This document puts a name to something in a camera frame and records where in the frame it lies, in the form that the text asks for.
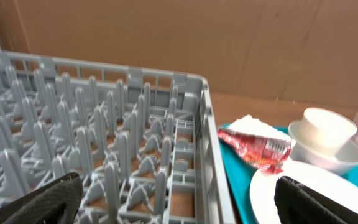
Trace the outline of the cream white cup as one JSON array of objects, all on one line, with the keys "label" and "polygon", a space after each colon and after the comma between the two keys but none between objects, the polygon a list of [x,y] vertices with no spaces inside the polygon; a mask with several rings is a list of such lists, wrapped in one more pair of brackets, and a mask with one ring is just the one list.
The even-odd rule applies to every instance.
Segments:
[{"label": "cream white cup", "polygon": [[312,150],[333,157],[357,132],[346,117],[323,108],[307,108],[298,129],[298,139]]}]

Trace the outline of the white napkin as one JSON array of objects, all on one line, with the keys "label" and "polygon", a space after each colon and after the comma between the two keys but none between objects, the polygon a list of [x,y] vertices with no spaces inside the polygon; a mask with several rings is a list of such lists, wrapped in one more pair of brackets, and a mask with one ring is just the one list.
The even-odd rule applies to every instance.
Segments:
[{"label": "white napkin", "polygon": [[275,129],[267,123],[253,118],[251,115],[246,115],[241,119],[228,126],[228,129],[240,132],[242,134],[260,136],[264,138],[279,139],[283,141],[291,141],[291,137],[282,131]]}]

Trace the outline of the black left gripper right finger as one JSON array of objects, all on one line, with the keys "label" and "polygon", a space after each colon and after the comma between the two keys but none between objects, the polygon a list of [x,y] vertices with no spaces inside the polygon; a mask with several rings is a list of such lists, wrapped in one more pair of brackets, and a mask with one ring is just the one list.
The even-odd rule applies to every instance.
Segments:
[{"label": "black left gripper right finger", "polygon": [[358,213],[288,176],[276,181],[274,202],[284,224],[358,224]]}]

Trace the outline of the grey ceramic bowl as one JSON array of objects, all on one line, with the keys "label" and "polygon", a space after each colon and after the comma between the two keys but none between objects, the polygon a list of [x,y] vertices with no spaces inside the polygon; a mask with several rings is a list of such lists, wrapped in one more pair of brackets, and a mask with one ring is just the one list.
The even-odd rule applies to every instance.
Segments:
[{"label": "grey ceramic bowl", "polygon": [[337,175],[344,175],[358,166],[358,144],[348,140],[332,157],[312,150],[298,139],[300,121],[293,121],[288,126],[288,134],[296,140],[291,152],[291,159],[321,167]]}]

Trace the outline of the red snack wrapper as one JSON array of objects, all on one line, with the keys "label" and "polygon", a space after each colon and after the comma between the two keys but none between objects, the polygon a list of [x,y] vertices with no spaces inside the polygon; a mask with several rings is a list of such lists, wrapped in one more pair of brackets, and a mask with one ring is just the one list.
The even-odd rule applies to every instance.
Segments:
[{"label": "red snack wrapper", "polygon": [[218,129],[218,138],[246,164],[268,174],[283,171],[283,163],[290,157],[296,143],[292,138],[268,138],[222,127]]}]

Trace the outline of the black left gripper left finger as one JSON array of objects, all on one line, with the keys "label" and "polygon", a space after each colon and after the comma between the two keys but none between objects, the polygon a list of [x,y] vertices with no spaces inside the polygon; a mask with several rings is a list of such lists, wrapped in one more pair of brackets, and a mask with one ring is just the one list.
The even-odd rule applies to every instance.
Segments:
[{"label": "black left gripper left finger", "polygon": [[41,224],[75,221],[83,196],[80,176],[70,172],[0,208],[0,223]]}]

